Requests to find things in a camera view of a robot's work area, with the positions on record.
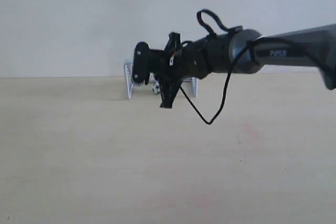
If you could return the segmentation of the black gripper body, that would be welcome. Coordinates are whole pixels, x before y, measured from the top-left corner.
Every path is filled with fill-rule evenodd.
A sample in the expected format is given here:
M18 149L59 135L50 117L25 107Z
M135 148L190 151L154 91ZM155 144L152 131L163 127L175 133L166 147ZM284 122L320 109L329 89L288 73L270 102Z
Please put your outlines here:
M207 46L207 40L198 40L180 49L150 49L150 72L161 82L204 79L210 74Z

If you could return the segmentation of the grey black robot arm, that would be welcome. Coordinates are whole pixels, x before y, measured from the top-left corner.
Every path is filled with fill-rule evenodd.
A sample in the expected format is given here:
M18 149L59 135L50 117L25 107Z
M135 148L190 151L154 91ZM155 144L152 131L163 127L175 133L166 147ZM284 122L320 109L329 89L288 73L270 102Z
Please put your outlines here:
M256 30L208 35L179 49L153 53L150 72L177 88L185 78L204 79L210 73L254 74L263 66L319 69L327 89L335 89L335 25L273 36Z

